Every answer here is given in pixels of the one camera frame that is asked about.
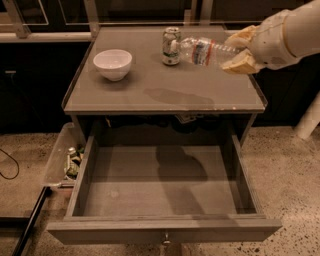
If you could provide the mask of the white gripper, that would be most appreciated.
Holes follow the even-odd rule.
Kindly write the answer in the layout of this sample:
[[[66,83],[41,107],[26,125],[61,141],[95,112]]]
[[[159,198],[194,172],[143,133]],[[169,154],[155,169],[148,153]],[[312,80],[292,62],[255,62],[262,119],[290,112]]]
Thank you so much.
[[[229,36],[225,45],[246,48],[231,60],[221,65],[229,74],[255,74],[263,67],[278,70],[297,64],[300,59],[294,56],[285,40],[285,21],[289,10],[283,10],[265,19],[258,27],[250,25]]]

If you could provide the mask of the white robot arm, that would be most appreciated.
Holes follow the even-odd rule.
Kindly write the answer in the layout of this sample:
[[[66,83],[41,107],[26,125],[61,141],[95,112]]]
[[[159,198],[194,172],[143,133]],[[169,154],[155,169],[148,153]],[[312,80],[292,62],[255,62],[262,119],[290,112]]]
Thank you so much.
[[[230,74],[255,74],[263,68],[278,70],[320,52],[320,0],[294,10],[283,10],[258,26],[231,35],[225,44],[241,51],[224,62]]]

